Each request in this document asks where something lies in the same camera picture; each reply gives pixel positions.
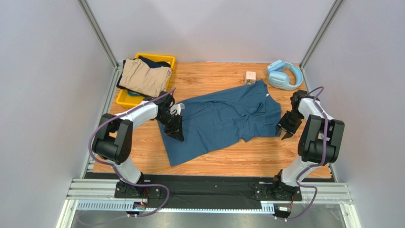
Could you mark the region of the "blue t-shirt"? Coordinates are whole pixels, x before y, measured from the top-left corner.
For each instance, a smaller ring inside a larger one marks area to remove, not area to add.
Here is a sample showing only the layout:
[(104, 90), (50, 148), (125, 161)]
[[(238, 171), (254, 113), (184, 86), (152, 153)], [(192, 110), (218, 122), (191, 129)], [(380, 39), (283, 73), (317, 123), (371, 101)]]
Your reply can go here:
[(257, 81), (215, 93), (181, 101), (184, 141), (164, 133), (162, 140), (171, 166), (177, 166), (209, 152), (254, 137), (278, 137), (276, 125), (281, 106), (268, 92), (267, 85)]

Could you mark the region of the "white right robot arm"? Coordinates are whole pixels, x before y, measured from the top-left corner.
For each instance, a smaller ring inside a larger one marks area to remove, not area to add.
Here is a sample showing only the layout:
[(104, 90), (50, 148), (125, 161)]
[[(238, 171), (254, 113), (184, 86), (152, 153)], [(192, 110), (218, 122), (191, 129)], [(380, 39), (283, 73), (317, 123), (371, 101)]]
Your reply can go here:
[(274, 177), (271, 194), (276, 199), (290, 199), (302, 181), (315, 169), (334, 163), (339, 155), (345, 124), (330, 116), (317, 96), (304, 90), (293, 93), (292, 110), (277, 123), (276, 133), (284, 131), (283, 139), (292, 137), (302, 122), (305, 126), (298, 143), (298, 156)]

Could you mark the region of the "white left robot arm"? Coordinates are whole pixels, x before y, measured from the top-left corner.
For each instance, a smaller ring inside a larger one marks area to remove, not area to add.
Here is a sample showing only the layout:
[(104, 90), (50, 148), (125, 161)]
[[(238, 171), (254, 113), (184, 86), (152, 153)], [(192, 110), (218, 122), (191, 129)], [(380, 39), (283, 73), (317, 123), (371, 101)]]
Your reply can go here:
[(161, 92), (157, 98), (146, 97), (140, 104), (120, 114), (103, 114), (99, 126), (89, 139), (90, 156), (101, 164), (111, 166), (119, 176), (116, 185), (119, 194), (141, 197), (152, 187), (144, 182), (143, 173), (130, 158), (133, 131), (142, 124), (156, 120), (164, 133), (180, 142), (184, 141), (182, 110), (173, 92)]

